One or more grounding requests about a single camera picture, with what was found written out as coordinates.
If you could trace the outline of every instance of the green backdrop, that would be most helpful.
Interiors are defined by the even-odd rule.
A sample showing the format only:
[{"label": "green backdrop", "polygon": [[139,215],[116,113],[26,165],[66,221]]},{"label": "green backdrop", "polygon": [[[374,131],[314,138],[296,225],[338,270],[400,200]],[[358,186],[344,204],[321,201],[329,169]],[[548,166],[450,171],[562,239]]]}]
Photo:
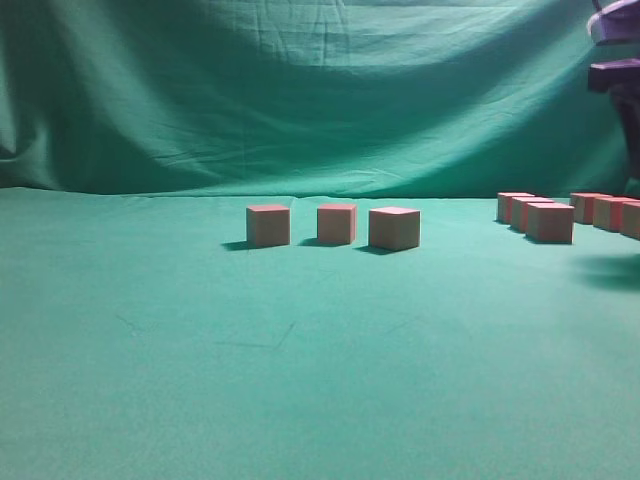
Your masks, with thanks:
[{"label": "green backdrop", "polygon": [[587,0],[0,0],[0,186],[624,188]]}]

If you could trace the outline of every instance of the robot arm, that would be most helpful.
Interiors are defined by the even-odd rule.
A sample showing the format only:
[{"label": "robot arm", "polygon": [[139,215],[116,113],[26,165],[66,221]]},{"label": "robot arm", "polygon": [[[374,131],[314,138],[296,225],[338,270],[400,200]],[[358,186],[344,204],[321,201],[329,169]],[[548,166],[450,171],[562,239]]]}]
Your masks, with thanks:
[{"label": "robot arm", "polygon": [[640,42],[640,0],[618,0],[604,8],[592,1],[596,13],[587,30],[596,45]]}]

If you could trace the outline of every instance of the red-topped block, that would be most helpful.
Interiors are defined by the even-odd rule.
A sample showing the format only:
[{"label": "red-topped block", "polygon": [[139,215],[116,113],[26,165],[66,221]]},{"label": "red-topped block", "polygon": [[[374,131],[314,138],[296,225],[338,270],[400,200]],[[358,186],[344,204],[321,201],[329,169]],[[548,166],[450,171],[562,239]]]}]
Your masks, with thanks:
[{"label": "red-topped block", "polygon": [[357,208],[352,204],[318,207],[318,242],[346,245],[356,239]]},{"label": "red-topped block", "polygon": [[420,210],[400,207],[369,210],[369,245],[387,250],[420,245]]},{"label": "red-topped block", "polygon": [[640,240],[640,201],[622,204],[622,224],[620,233]]},{"label": "red-topped block", "polygon": [[524,192],[501,192],[498,193],[498,213],[496,220],[501,223],[511,223],[511,206],[515,197],[533,197],[530,193]]},{"label": "red-topped block", "polygon": [[593,203],[593,226],[619,232],[622,225],[622,205],[625,202],[637,202],[628,197],[598,197]]},{"label": "red-topped block", "polygon": [[291,216],[282,205],[251,205],[247,207],[247,242],[256,247],[289,245]]},{"label": "red-topped block", "polygon": [[593,223],[593,205],[596,198],[611,197],[604,193],[572,193],[571,205],[574,207],[573,219],[578,223]]},{"label": "red-topped block", "polygon": [[524,233],[527,231],[527,204],[553,203],[553,200],[546,197],[514,197],[511,202],[511,227]]},{"label": "red-topped block", "polygon": [[527,237],[541,243],[573,243],[574,210],[564,203],[527,204]]}]

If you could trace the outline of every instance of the tabletop surface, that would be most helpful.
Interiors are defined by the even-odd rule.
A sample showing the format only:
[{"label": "tabletop surface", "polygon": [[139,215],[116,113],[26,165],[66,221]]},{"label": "tabletop surface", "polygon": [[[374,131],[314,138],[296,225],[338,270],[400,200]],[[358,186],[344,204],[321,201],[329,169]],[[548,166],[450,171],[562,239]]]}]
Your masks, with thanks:
[{"label": "tabletop surface", "polygon": [[[333,201],[352,245],[315,241]],[[246,244],[259,204],[290,246]],[[0,205],[3,480],[640,476],[638,241],[538,245],[495,200]],[[419,248],[367,247],[387,206]]]}]

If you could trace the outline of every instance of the cube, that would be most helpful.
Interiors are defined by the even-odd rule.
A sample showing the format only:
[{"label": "cube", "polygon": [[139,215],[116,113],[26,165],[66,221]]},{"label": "cube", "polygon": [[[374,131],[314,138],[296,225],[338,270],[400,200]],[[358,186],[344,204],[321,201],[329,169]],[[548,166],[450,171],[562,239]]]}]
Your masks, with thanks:
[{"label": "cube", "polygon": [[622,224],[620,233],[640,240],[640,201],[622,204]]},{"label": "cube", "polygon": [[290,211],[282,205],[251,205],[247,207],[247,242],[256,247],[288,245]]},{"label": "cube", "polygon": [[511,206],[515,197],[533,197],[530,193],[502,192],[498,193],[498,213],[496,220],[500,223],[511,223]]},{"label": "cube", "polygon": [[593,224],[593,205],[598,197],[610,197],[603,193],[572,193],[571,205],[574,207],[574,221],[584,223],[585,225]]},{"label": "cube", "polygon": [[619,232],[622,225],[622,204],[637,201],[628,197],[597,197],[593,202],[593,226]]},{"label": "cube", "polygon": [[318,207],[318,242],[347,245],[356,239],[357,207],[327,204]]},{"label": "cube", "polygon": [[400,207],[369,210],[369,246],[406,250],[420,245],[420,210]]},{"label": "cube", "polygon": [[573,243],[575,208],[563,203],[527,204],[528,238],[541,243]]},{"label": "cube", "polygon": [[511,228],[516,232],[524,233],[527,231],[527,204],[554,202],[546,197],[514,197],[511,203]]}]

